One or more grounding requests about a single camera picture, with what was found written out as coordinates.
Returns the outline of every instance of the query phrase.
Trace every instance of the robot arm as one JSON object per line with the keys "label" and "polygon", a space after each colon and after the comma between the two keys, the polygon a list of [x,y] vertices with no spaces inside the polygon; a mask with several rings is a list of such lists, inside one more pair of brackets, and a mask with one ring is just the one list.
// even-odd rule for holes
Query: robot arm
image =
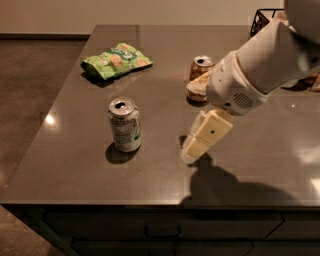
{"label": "robot arm", "polygon": [[320,1],[286,0],[285,10],[288,22],[272,20],[212,69],[207,98],[220,110],[200,113],[195,120],[181,153],[186,163],[196,161],[227,134],[232,128],[229,114],[245,115],[266,102],[283,83],[319,71]]}

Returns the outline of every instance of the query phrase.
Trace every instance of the green snack bag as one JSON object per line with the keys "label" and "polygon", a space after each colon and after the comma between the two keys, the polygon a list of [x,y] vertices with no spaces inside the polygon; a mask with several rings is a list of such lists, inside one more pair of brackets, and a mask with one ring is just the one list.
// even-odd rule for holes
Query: green snack bag
{"label": "green snack bag", "polygon": [[152,65],[152,61],[134,47],[120,43],[99,56],[90,56],[81,62],[81,67],[90,77],[107,80],[134,69]]}

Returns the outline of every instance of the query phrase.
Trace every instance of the aluminum can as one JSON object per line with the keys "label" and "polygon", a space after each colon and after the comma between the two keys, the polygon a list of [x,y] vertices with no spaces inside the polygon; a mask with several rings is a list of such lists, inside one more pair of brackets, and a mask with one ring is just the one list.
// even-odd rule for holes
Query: aluminum can
{"label": "aluminum can", "polygon": [[194,58],[191,64],[190,78],[192,81],[202,74],[206,73],[209,69],[214,67],[212,59],[207,55],[200,55]]}
{"label": "aluminum can", "polygon": [[141,145],[139,111],[132,99],[120,97],[109,105],[109,121],[116,148],[131,152]]}

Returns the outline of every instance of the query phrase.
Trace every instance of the wall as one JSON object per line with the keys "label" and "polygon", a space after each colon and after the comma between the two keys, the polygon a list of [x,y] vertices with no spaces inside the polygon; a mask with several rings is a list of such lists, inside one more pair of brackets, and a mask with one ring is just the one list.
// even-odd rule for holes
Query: wall
{"label": "wall", "polygon": [[248,25],[283,0],[0,0],[0,33],[90,34],[96,24]]}

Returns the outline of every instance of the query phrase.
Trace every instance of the concrete floor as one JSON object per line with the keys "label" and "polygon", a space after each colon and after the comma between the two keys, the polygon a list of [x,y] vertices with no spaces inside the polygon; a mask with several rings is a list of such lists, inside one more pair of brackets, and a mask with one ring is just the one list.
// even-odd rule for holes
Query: concrete floor
{"label": "concrete floor", "polygon": [[[85,43],[0,40],[0,197]],[[0,206],[0,255],[64,254]]]}

